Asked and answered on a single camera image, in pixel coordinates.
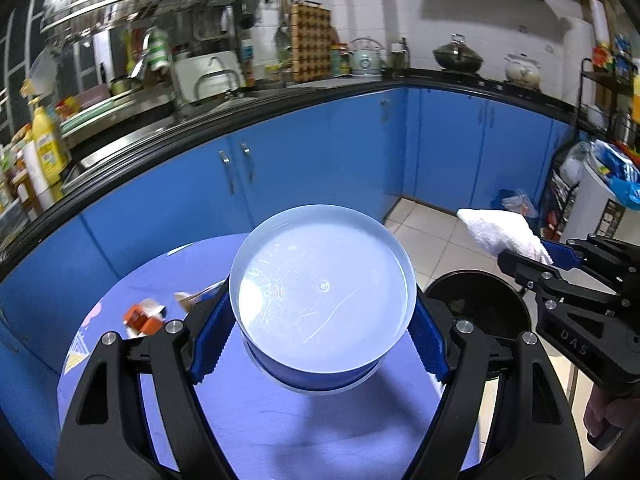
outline table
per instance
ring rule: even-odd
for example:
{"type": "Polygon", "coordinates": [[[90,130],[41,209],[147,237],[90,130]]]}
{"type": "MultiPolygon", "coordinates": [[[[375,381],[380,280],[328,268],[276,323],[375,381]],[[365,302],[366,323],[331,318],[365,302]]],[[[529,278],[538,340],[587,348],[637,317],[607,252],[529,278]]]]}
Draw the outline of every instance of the table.
{"type": "MultiPolygon", "coordinates": [[[[109,330],[126,338],[123,314],[154,298],[167,319],[182,319],[174,292],[197,292],[225,278],[247,234],[211,238],[162,254],[114,285],[76,334],[58,383],[62,426],[90,351],[109,330]]],[[[216,370],[195,387],[202,409],[241,480],[399,480],[422,441],[440,400],[405,333],[365,383],[329,396],[278,386],[250,361],[236,325],[216,370]]],[[[158,460],[177,470],[153,381],[142,392],[158,460]]],[[[464,467],[478,462],[478,428],[464,467]]]]}

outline countertop edge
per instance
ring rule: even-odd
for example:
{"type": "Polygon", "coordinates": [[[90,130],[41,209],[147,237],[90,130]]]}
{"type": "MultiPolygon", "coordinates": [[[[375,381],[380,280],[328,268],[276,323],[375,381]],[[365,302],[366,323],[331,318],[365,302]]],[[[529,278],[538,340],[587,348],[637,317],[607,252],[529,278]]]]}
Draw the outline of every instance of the countertop edge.
{"type": "Polygon", "coordinates": [[[260,99],[223,112],[216,113],[213,110],[208,116],[196,118],[197,120],[186,120],[171,127],[162,137],[154,137],[149,139],[149,142],[141,143],[138,149],[126,153],[123,157],[113,156],[107,160],[86,183],[46,210],[0,253],[0,282],[43,240],[84,209],[117,187],[174,156],[252,124],[302,108],[397,88],[452,91],[514,105],[565,123],[571,122],[571,114],[558,108],[550,108],[484,89],[422,80],[419,77],[350,84],[336,88],[318,88],[314,91],[301,91],[300,94],[260,99]]]}

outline black bucket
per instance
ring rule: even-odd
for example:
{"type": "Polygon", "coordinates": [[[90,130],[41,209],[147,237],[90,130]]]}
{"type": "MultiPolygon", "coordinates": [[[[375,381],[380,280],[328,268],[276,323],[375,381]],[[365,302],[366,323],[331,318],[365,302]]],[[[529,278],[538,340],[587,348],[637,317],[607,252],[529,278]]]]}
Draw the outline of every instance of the black bucket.
{"type": "Polygon", "coordinates": [[[509,283],[483,270],[455,270],[439,277],[427,298],[440,300],[455,316],[468,319],[485,334],[515,340],[531,330],[531,318],[522,298],[509,283]]]}

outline human hand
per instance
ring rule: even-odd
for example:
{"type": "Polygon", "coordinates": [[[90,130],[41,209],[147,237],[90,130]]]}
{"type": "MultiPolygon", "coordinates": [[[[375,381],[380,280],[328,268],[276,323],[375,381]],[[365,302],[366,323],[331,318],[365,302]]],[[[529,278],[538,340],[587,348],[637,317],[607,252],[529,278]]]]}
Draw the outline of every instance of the human hand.
{"type": "Polygon", "coordinates": [[[591,436],[599,436],[606,422],[617,428],[626,428],[636,416],[640,416],[640,399],[619,399],[594,384],[584,410],[584,427],[591,436]]]}

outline white cutting board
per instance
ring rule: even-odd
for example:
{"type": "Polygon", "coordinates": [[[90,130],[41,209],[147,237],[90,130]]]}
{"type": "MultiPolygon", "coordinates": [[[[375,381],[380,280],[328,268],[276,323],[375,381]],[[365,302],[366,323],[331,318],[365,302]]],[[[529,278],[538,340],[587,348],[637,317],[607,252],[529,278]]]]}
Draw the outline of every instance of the white cutting board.
{"type": "MultiPolygon", "coordinates": [[[[185,102],[193,103],[196,100],[195,85],[201,76],[223,69],[235,70],[240,78],[240,86],[244,86],[244,76],[238,58],[231,50],[176,61],[175,73],[185,102]]],[[[233,74],[213,76],[200,83],[200,99],[222,94],[237,87],[238,83],[233,74]]]]}

